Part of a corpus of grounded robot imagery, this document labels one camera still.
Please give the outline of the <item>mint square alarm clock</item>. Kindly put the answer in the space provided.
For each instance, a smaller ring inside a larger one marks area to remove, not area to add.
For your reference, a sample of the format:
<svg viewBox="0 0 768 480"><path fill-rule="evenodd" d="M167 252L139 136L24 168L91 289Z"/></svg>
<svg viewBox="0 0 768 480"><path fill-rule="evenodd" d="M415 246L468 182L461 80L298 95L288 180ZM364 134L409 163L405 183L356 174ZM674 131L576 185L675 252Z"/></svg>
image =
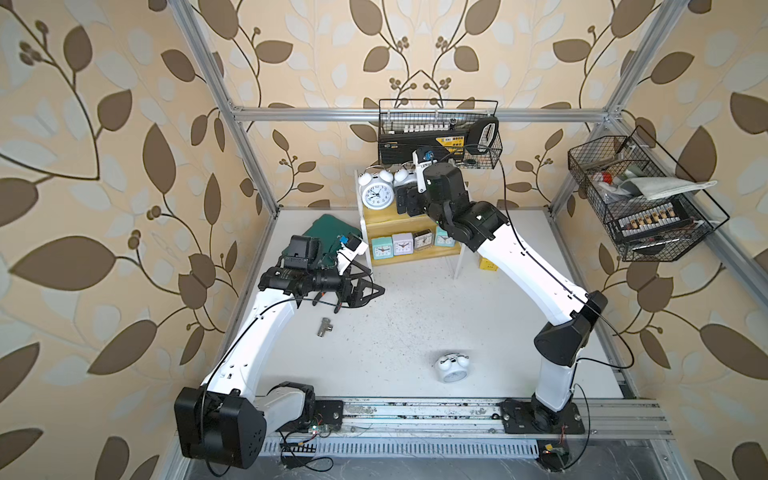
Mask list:
<svg viewBox="0 0 768 480"><path fill-rule="evenodd" d="M374 260L386 260L394 257L394 245L391 236L373 238L371 248Z"/></svg>

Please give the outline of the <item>clear square alarm clock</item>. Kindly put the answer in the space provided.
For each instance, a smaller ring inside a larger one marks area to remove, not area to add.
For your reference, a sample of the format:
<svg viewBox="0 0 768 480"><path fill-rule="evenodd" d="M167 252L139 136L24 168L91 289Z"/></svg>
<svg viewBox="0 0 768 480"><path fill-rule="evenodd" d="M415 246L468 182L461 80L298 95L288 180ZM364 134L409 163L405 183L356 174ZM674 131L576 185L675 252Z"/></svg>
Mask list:
<svg viewBox="0 0 768 480"><path fill-rule="evenodd" d="M413 235L414 250L420 251L430 248L434 242L434 233L430 229L416 232Z"/></svg>

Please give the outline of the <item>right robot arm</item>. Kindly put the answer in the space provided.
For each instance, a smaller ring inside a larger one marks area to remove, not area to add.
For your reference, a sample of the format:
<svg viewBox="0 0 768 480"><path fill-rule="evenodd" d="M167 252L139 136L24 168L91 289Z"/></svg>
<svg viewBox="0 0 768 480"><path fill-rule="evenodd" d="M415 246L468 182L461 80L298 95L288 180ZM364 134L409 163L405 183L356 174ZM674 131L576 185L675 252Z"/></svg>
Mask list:
<svg viewBox="0 0 768 480"><path fill-rule="evenodd" d="M552 267L504 212L471 200L459 168L439 162L400 169L394 187L414 198L420 212L450 238L495 264L545 315L547 322L534 338L542 357L536 389L528 401L502 402L507 424L517 432L583 433L572 403L574 376L606 297L587 292Z"/></svg>

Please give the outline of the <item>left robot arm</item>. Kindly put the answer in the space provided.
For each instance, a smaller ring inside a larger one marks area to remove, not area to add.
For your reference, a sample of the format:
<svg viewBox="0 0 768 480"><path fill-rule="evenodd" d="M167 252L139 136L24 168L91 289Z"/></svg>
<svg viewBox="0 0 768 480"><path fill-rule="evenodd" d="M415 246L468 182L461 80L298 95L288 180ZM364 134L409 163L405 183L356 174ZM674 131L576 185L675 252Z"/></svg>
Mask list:
<svg viewBox="0 0 768 480"><path fill-rule="evenodd" d="M332 308L356 309L382 296L384 288L358 262L368 245L341 235L330 249L320 239L292 236L275 265L262 273L236 337L197 388L185 387L174 403L181 453L207 465L246 469L266 437L285 426L308 428L316 420L312 386L283 382L256 393L279 335L302 303L336 296Z"/></svg>

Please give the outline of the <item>lilac square alarm clock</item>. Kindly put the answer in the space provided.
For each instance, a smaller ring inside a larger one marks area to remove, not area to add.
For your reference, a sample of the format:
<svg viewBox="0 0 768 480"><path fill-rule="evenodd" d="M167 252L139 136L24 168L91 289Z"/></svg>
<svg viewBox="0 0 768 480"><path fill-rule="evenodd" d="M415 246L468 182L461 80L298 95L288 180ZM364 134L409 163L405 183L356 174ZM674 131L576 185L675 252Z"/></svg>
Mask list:
<svg viewBox="0 0 768 480"><path fill-rule="evenodd" d="M414 236L411 232L398 233L392 236L393 255L405 256L414 253Z"/></svg>

